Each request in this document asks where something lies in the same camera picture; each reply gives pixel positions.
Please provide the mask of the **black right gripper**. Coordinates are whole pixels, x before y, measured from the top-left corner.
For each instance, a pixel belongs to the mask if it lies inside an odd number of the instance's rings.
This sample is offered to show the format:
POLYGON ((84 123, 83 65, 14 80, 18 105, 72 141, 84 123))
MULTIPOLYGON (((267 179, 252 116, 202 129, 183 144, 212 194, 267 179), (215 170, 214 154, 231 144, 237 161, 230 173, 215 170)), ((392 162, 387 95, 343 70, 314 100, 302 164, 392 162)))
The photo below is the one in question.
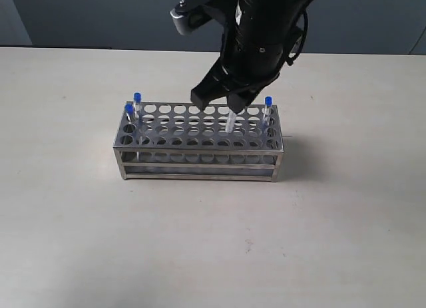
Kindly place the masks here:
POLYGON ((226 96, 239 114, 280 74, 290 53, 303 42, 297 26, 305 17, 305 0, 238 0, 233 23, 224 28, 220 58, 190 92, 198 109, 226 96))

